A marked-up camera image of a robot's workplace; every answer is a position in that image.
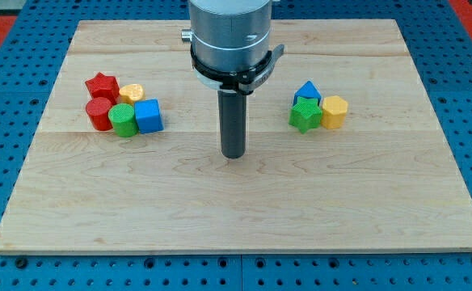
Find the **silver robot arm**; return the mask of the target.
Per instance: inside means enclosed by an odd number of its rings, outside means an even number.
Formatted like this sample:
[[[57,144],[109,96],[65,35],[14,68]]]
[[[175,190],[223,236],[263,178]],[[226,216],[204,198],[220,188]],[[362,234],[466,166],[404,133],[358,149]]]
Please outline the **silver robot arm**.
[[[259,69],[271,58],[271,0],[190,0],[192,63],[197,72]]]

